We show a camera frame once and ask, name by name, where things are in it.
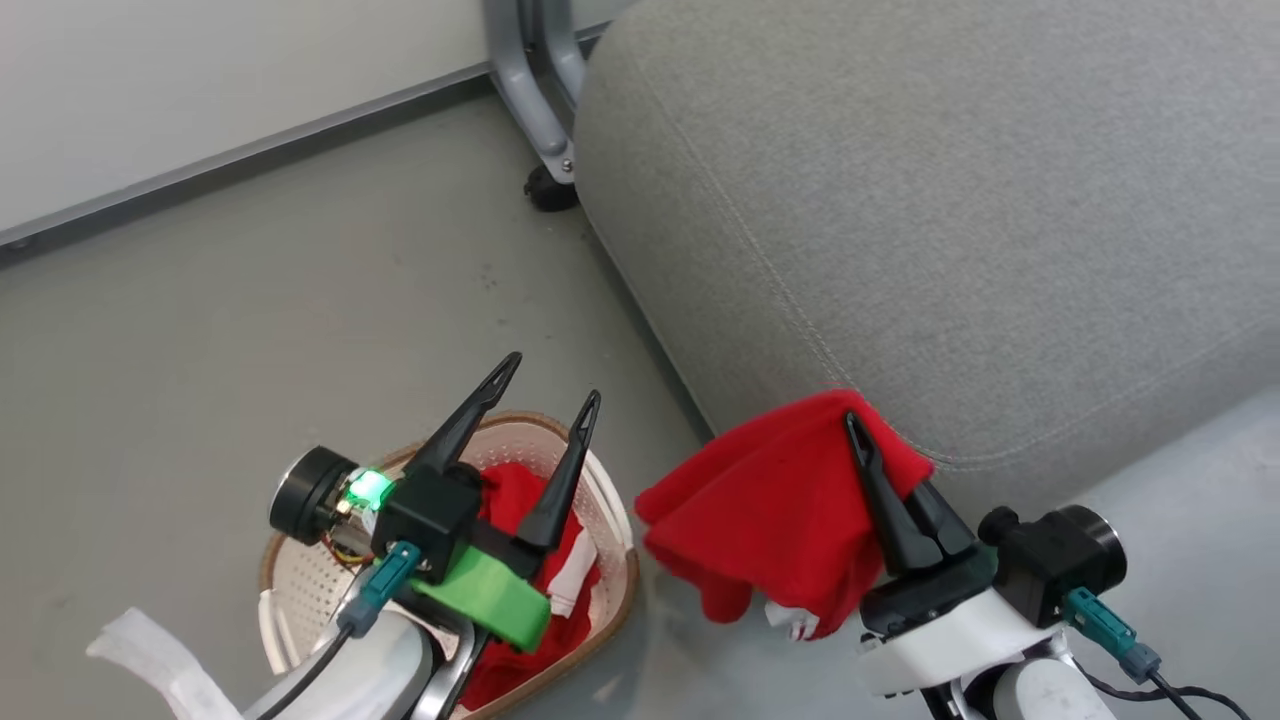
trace metal chair leg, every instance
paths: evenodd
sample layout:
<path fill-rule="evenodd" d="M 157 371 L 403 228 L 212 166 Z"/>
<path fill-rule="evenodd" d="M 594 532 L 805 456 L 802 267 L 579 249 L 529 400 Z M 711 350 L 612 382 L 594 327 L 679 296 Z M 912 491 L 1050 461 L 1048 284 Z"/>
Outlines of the metal chair leg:
<path fill-rule="evenodd" d="M 518 0 L 484 0 L 492 77 L 511 114 L 541 158 L 550 178 L 573 183 L 573 141 L 564 132 L 525 58 Z"/>
<path fill-rule="evenodd" d="M 547 59 L 570 106 L 577 110 L 577 99 L 582 92 L 582 77 L 586 74 L 586 60 L 577 46 L 573 33 L 573 9 L 570 0 L 538 0 L 541 12 L 541 26 L 538 44 L 544 49 Z"/>

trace black caster wheel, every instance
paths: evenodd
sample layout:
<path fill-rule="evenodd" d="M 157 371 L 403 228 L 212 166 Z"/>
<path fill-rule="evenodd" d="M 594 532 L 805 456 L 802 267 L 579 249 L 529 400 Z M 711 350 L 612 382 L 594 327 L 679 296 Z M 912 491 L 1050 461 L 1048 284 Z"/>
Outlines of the black caster wheel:
<path fill-rule="evenodd" d="M 547 165 L 538 165 L 529 173 L 525 195 L 543 213 L 559 213 L 577 205 L 577 188 L 573 183 L 561 184 L 552 177 Z"/>

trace plastic basket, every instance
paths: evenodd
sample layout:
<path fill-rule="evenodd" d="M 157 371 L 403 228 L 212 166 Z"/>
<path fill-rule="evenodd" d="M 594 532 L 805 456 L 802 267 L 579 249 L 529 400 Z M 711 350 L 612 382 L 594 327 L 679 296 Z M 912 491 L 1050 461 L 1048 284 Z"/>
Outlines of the plastic basket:
<path fill-rule="evenodd" d="M 544 415 L 502 413 L 480 424 L 462 460 L 481 470 L 515 461 L 547 478 L 564 452 L 567 436 L 563 425 Z M 396 478 L 420 445 L 393 452 L 375 466 Z M 640 575 L 631 524 L 609 475 L 590 452 L 573 497 L 573 512 L 599 551 L 600 582 L 591 588 L 591 630 L 586 641 L 506 696 L 470 712 L 460 706 L 453 717 L 483 720 L 509 710 L 586 660 L 626 620 Z M 273 671 L 288 671 L 311 653 L 353 579 L 355 575 L 334 561 L 323 544 L 307 547 L 283 534 L 271 538 L 259 578 L 259 629 Z M 394 603 L 389 607 L 396 610 Z M 436 629 L 433 632 L 452 655 L 456 638 Z"/>

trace red towel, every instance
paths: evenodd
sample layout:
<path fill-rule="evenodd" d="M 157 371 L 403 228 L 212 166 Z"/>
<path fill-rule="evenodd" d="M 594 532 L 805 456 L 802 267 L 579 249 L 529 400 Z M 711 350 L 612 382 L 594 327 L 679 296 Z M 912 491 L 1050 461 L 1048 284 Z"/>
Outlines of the red towel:
<path fill-rule="evenodd" d="M 701 591 L 703 612 L 732 623 L 751 592 L 819 618 L 835 633 L 883 564 L 863 500 L 845 413 L 863 420 L 884 474 L 906 496 L 933 471 L 854 391 L 824 392 L 716 438 L 636 498 L 645 547 Z"/>
<path fill-rule="evenodd" d="M 507 534 L 516 534 L 520 520 L 534 509 L 543 492 L 541 478 L 518 462 L 508 462 L 486 469 L 484 473 L 484 507 L 480 518 Z M 573 541 L 582 532 L 577 515 L 570 512 L 564 523 L 564 537 L 559 550 L 543 562 L 543 569 L 534 579 L 534 587 L 545 591 L 564 560 L 568 557 Z M 591 587 L 600 579 L 599 565 L 591 568 L 582 582 L 577 603 L 568 618 L 552 615 L 552 623 L 543 635 L 543 643 L 531 653 L 515 651 L 507 643 L 490 643 L 476 661 L 471 680 L 462 692 L 462 707 L 479 710 L 516 689 L 526 680 L 556 664 L 559 659 L 582 644 L 591 630 L 588 610 L 591 605 Z"/>

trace white cloth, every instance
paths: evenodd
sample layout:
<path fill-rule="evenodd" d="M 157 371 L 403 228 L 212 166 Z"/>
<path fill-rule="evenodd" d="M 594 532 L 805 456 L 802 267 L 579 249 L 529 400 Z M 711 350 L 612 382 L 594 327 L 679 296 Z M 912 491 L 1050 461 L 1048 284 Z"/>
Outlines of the white cloth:
<path fill-rule="evenodd" d="M 591 533 L 585 529 L 579 530 L 577 537 L 573 538 L 573 547 L 568 551 L 568 557 L 564 559 L 564 566 L 559 569 L 559 573 L 556 573 L 552 582 L 547 583 L 547 594 L 552 600 L 552 615 L 568 618 L 573 614 L 577 596 L 582 592 L 582 583 L 586 582 L 586 574 L 595 565 L 598 553 Z"/>
<path fill-rule="evenodd" d="M 764 603 L 764 616 L 772 628 L 787 625 L 787 637 L 791 642 L 812 638 L 819 621 L 817 615 L 803 607 L 783 607 L 772 600 Z"/>

